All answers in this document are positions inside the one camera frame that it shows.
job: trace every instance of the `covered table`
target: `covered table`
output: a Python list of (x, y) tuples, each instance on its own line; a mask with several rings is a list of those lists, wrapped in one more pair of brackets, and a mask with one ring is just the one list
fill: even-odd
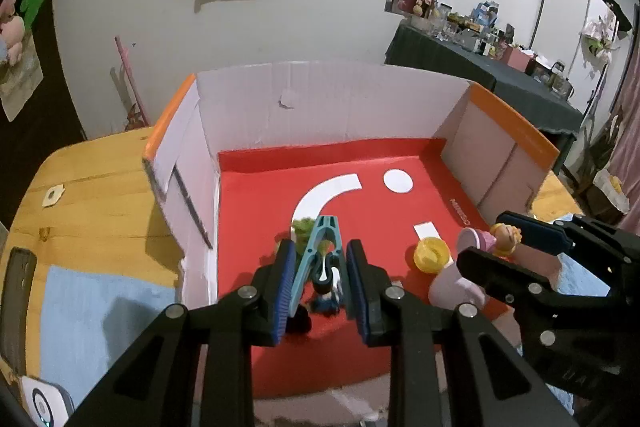
[(453, 44), (400, 24), (386, 51), (385, 64), (437, 71), (473, 80), (489, 89), (558, 148), (558, 172), (582, 123), (582, 114), (529, 75)]

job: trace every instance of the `paper tag with hole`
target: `paper tag with hole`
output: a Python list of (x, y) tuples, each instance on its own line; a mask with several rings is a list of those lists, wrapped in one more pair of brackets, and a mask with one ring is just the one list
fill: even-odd
[(45, 206), (52, 206), (58, 203), (58, 200), (62, 197), (62, 194), (65, 192), (65, 185), (56, 185), (55, 187), (51, 187), (47, 190), (44, 195), (44, 199), (42, 200), (43, 208)]

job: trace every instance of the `wooden table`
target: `wooden table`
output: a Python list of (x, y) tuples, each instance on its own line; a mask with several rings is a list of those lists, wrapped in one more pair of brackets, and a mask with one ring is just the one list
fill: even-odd
[[(27, 314), (27, 374), (40, 374), (40, 311), (49, 266), (125, 275), (175, 287), (182, 251), (171, 236), (142, 169), (150, 128), (83, 142), (53, 153), (40, 167), (12, 224), (0, 261), (0, 291), (12, 247), (38, 258)], [(47, 189), (64, 184), (55, 206)], [(580, 212), (553, 174), (533, 203), (538, 219)], [(5, 377), (13, 379), (0, 360)]]

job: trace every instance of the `red surface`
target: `red surface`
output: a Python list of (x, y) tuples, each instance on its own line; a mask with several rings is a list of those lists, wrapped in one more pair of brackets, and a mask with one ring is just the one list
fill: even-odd
[[(465, 225), (450, 200), (456, 200), (471, 226), (488, 229), (440, 159), (442, 140), (361, 140), (351, 144), (353, 148), (336, 144), (221, 153), (221, 165), (236, 171), (223, 170), (221, 179), (220, 295), (249, 284), (255, 269), (271, 262), (276, 241), (288, 237), (291, 216), (302, 196), (341, 174), (356, 173), (362, 190), (334, 198), (322, 213), (338, 216), (345, 245), (350, 239), (360, 239), (371, 264), (384, 267), (392, 280), (402, 280), (404, 288), (425, 300), (433, 276), (414, 266), (413, 252), (418, 242), (414, 225), (432, 221), (454, 257), (458, 232)], [(417, 155), (417, 150), (424, 152)], [(393, 151), (414, 154), (377, 157)], [(320, 152), (331, 163), (305, 160)], [(288, 169), (259, 171), (280, 167), (287, 159)], [(311, 165), (298, 167), (300, 163)], [(412, 177), (414, 187), (410, 192), (397, 194), (386, 188), (383, 175), (393, 168)], [(312, 289), (307, 285), (303, 299), (306, 301), (311, 295)], [(504, 310), (504, 305), (492, 301), (484, 312), (493, 319)], [(364, 346), (355, 323), (346, 320), (344, 311), (332, 318), (312, 315), (312, 320), (313, 329), (306, 337), (286, 335), (276, 349), (254, 348), (256, 398), (314, 393), (389, 371), (389, 349)]]

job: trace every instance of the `pink curtain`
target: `pink curtain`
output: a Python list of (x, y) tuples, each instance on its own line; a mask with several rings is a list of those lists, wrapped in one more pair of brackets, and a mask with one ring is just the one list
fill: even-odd
[(611, 156), (609, 172), (620, 178), (629, 213), (620, 229), (640, 235), (640, 38), (631, 56), (614, 112), (622, 111), (623, 134)]

